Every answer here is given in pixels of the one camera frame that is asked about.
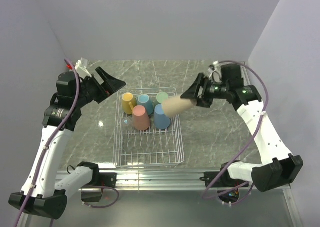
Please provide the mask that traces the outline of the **yellow ceramic mug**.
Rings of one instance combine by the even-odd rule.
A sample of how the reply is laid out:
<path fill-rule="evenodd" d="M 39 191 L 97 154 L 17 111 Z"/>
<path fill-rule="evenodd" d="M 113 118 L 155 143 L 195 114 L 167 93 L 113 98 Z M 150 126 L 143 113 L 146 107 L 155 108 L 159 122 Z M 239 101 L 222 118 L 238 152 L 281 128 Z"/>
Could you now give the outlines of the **yellow ceramic mug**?
<path fill-rule="evenodd" d="M 126 92 L 122 95 L 121 104 L 123 112 L 127 115 L 131 115 L 133 109 L 137 106 L 137 100 L 131 92 Z"/>

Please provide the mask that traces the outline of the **beige plastic tumbler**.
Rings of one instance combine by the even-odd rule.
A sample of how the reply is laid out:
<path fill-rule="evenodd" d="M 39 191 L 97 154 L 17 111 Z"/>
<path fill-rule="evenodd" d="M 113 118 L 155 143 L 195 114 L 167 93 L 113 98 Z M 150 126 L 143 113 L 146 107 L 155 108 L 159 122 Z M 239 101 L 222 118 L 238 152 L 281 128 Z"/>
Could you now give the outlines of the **beige plastic tumbler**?
<path fill-rule="evenodd" d="M 195 100 L 181 98 L 181 95 L 169 97 L 161 104 L 164 114 L 169 118 L 173 118 L 196 105 Z"/>

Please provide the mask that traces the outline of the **light blue ceramic mug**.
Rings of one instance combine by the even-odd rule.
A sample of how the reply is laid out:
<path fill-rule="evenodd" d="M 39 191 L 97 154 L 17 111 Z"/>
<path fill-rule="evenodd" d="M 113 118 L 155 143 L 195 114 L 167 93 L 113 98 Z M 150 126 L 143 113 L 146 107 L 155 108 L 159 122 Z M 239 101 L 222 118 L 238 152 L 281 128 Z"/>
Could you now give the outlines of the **light blue ceramic mug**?
<path fill-rule="evenodd" d="M 141 94 L 138 98 L 137 98 L 137 103 L 138 105 L 143 106 L 146 109 L 147 114 L 150 116 L 153 114 L 154 112 L 154 105 L 153 102 L 151 100 L 151 98 L 149 97 L 149 95 L 147 94 Z"/>

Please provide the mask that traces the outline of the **green plastic tumbler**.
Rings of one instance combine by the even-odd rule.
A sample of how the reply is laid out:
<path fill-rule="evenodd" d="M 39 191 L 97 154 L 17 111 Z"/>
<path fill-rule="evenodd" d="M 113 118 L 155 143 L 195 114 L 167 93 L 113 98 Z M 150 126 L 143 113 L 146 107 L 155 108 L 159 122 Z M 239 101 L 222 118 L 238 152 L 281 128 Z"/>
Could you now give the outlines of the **green plastic tumbler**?
<path fill-rule="evenodd" d="M 163 101 L 167 100 L 169 95 L 166 92 L 159 92 L 154 99 L 154 106 L 160 105 Z"/>

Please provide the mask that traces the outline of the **clear faceted drinking glass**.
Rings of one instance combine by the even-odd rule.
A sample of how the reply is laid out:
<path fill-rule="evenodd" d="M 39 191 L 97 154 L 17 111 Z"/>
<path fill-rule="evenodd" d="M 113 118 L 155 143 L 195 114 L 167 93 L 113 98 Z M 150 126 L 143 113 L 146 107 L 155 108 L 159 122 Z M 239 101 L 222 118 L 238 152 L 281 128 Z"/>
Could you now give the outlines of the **clear faceted drinking glass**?
<path fill-rule="evenodd" d="M 121 129 L 124 132 L 131 132 L 133 128 L 132 120 L 129 117 L 124 117 L 121 120 Z"/>

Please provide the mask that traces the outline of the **blue plastic tumbler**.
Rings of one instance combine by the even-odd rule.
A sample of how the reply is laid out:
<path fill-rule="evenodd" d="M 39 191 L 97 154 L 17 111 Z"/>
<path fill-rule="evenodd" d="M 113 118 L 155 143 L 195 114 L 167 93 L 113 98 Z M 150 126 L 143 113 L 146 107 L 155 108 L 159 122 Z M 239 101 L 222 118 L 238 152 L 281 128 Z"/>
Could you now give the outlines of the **blue plastic tumbler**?
<path fill-rule="evenodd" d="M 167 117 L 164 113 L 164 110 L 162 108 L 161 104 L 158 104 L 154 108 L 154 125 L 159 130 L 165 130 L 167 129 L 171 124 L 171 120 L 169 117 Z"/>

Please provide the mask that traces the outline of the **salmon pink plastic tumbler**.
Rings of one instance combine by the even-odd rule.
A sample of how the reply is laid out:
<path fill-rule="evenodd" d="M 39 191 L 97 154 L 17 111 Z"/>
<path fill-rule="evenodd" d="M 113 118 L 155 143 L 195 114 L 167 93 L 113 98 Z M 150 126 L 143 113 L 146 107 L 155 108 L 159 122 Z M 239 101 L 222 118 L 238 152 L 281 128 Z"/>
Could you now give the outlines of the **salmon pink plastic tumbler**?
<path fill-rule="evenodd" d="M 133 108 L 132 123 L 133 127 L 138 131 L 146 131 L 150 127 L 150 118 L 144 106 L 137 105 Z"/>

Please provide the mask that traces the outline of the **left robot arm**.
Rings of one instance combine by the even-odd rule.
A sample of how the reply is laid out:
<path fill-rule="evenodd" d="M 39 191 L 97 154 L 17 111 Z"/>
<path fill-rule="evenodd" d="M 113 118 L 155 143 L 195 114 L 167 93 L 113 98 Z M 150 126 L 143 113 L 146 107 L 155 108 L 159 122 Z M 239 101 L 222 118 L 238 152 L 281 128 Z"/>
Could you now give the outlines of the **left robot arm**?
<path fill-rule="evenodd" d="M 101 67 L 95 71 L 103 83 L 93 75 L 80 77 L 74 71 L 59 75 L 57 92 L 44 112 L 41 142 L 32 169 L 21 191 L 9 197 L 8 203 L 20 214 L 57 220 L 79 189 L 100 184 L 99 166 L 90 162 L 81 162 L 71 174 L 56 182 L 66 145 L 82 116 L 81 109 L 91 102 L 100 104 L 126 86 L 126 82 L 109 75 Z"/>

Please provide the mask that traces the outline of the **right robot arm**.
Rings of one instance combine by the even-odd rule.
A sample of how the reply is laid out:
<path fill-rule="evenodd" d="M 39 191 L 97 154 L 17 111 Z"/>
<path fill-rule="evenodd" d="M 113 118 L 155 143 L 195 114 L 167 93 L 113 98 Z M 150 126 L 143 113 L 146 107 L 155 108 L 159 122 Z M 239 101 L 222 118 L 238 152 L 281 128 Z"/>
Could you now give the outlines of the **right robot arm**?
<path fill-rule="evenodd" d="M 251 133 L 248 143 L 255 143 L 261 164 L 238 160 L 248 148 L 246 145 L 229 162 L 222 165 L 219 174 L 207 185 L 209 190 L 217 181 L 235 190 L 252 184 L 264 193 L 294 182 L 304 162 L 286 147 L 268 114 L 269 93 L 262 98 L 254 85 L 245 85 L 242 68 L 251 70 L 242 62 L 216 61 L 209 66 L 208 74 L 199 73 L 182 99 L 196 102 L 198 107 L 210 108 L 216 99 L 226 100 L 243 119 Z"/>

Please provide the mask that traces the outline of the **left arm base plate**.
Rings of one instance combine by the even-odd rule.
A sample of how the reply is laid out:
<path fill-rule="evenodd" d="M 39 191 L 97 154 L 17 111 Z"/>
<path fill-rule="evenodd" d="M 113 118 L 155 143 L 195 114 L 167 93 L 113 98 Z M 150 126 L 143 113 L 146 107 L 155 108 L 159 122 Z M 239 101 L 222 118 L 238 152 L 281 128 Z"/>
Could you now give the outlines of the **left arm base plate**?
<path fill-rule="evenodd" d="M 115 172 L 101 172 L 97 185 L 100 187 L 116 188 L 117 173 Z"/>

